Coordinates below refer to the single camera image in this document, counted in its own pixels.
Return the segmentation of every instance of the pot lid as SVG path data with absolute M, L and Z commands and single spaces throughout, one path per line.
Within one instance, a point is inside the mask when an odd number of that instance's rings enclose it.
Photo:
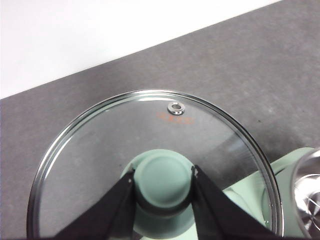
M 142 90 L 96 104 L 54 140 L 32 186 L 28 236 L 55 235 L 95 204 L 132 160 L 159 149 L 200 166 L 232 201 L 281 234 L 275 178 L 249 133 L 205 100 L 169 90 Z

